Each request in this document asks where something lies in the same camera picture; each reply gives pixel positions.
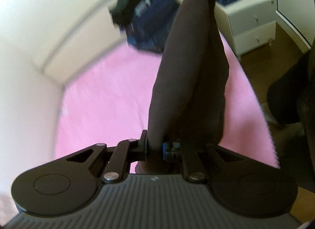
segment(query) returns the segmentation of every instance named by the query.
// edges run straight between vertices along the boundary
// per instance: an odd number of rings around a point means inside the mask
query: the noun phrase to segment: silver screw
[[[194,181],[200,181],[206,178],[206,175],[202,172],[194,172],[189,175],[190,179]]]
[[[117,180],[119,178],[119,174],[116,172],[107,172],[104,175],[104,178],[108,181],[113,181],[113,180]]]

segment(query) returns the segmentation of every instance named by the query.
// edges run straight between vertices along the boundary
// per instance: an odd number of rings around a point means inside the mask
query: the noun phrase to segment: gray ribbed panel
[[[105,185],[97,198],[77,213],[58,218],[19,214],[5,229],[296,229],[289,214],[269,219],[236,215],[221,207],[205,185],[181,175],[129,175]]]

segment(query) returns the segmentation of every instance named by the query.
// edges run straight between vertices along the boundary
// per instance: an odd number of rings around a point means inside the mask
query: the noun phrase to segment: baseboard
[[[299,31],[277,10],[277,23],[291,37],[299,49],[305,53],[311,49],[307,40],[299,33]]]

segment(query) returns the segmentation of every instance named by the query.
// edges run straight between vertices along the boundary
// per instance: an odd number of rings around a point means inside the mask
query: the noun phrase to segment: brown cloth
[[[153,87],[148,161],[137,173],[170,173],[162,160],[166,138],[196,147],[223,134],[229,64],[214,16],[215,0],[184,0],[168,36]]]

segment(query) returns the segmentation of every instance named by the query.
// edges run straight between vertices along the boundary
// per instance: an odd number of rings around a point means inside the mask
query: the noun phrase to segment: pink bed sheet
[[[220,145],[278,167],[256,95],[223,37],[222,41],[230,74]],[[138,139],[142,129],[147,128],[152,87],[160,60],[160,55],[139,52],[123,43],[67,86],[57,130],[55,158],[99,142],[115,146],[124,139]]]

